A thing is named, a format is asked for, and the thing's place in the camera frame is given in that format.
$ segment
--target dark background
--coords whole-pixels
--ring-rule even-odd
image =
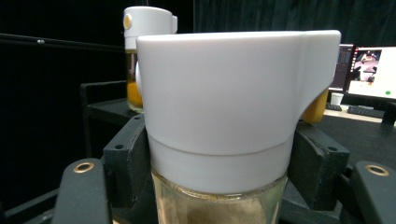
[[[125,79],[122,13],[146,5],[178,16],[180,34],[335,29],[343,43],[396,45],[392,0],[0,1],[0,34],[34,40],[0,38],[0,201],[6,210],[58,188],[64,168],[85,157],[79,85]]]

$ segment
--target keyboard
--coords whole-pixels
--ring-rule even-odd
[[[340,105],[331,105],[329,103],[326,104],[326,109],[328,109],[328,110],[336,110],[336,111],[342,111],[343,110]]]
[[[382,110],[374,110],[374,109],[366,109],[359,106],[350,105],[347,109],[348,114],[362,115],[371,118],[382,119],[384,117],[385,111]]]

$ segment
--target computer monitor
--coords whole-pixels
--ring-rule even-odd
[[[348,94],[396,99],[396,47],[355,47],[349,76]]]
[[[348,69],[352,60],[352,52],[353,44],[340,44],[334,79],[329,87],[330,91],[344,91]]]

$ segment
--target metal bolt hole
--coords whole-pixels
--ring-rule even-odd
[[[327,147],[330,151],[338,151],[336,147]]]
[[[123,149],[123,145],[116,145],[116,149]]]
[[[83,162],[74,168],[74,172],[78,173],[78,174],[82,174],[82,173],[90,171],[92,168],[93,168],[92,162]]]
[[[389,172],[386,169],[377,165],[366,165],[366,169],[374,175],[381,175],[381,176],[389,175]]]

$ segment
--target yellow powder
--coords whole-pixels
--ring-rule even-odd
[[[127,98],[128,102],[136,107],[143,107],[142,96],[137,90],[136,82],[130,82],[127,85]]]

